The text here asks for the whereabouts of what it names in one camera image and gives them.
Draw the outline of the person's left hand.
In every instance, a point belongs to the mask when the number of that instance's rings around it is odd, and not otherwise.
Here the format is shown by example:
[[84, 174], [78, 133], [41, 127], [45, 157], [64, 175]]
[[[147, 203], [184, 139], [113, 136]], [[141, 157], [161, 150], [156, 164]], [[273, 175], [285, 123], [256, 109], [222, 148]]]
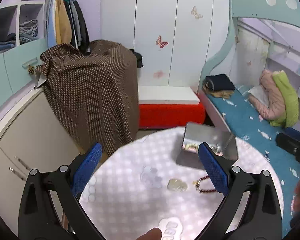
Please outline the person's left hand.
[[162, 231], [159, 228], [152, 228], [136, 240], [161, 240]]

